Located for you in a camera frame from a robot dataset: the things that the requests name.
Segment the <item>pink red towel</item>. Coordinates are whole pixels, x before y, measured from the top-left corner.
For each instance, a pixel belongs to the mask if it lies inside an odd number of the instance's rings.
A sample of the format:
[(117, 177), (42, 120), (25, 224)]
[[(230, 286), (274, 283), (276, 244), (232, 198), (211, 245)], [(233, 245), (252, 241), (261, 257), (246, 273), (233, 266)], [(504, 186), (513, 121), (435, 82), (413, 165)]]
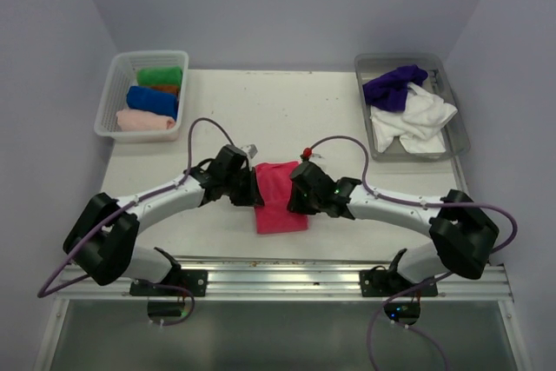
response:
[(260, 163), (255, 175), (263, 206), (255, 207), (258, 235), (301, 232), (308, 229), (308, 217), (292, 213), (288, 203), (292, 191), (289, 178), (298, 162)]

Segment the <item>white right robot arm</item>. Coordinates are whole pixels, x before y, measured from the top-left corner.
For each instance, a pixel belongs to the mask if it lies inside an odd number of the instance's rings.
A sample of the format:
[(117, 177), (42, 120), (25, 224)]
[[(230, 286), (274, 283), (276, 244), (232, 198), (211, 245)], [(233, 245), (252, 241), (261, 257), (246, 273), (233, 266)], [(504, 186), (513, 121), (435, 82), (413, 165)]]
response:
[(335, 181), (313, 162), (302, 162), (289, 178), (288, 210), (293, 213), (378, 221), (428, 239), (418, 248), (399, 250), (388, 267), (371, 275), (373, 287), (382, 293), (406, 295), (417, 284), (446, 273), (480, 279), (500, 232), (459, 190), (443, 197), (387, 196), (378, 189), (367, 190), (354, 178)]

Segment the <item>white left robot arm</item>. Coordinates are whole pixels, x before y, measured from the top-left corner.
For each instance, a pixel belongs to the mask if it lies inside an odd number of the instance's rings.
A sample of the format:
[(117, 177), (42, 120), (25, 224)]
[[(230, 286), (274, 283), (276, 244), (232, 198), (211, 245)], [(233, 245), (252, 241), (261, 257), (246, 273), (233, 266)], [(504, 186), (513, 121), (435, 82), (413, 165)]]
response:
[(98, 285), (125, 277), (149, 282), (171, 295), (185, 281), (177, 260), (160, 248), (137, 245), (137, 237), (157, 223), (227, 197), (236, 207), (257, 207), (260, 195), (251, 165), (255, 145), (223, 146), (214, 158), (139, 195), (94, 195), (63, 243), (63, 251)]

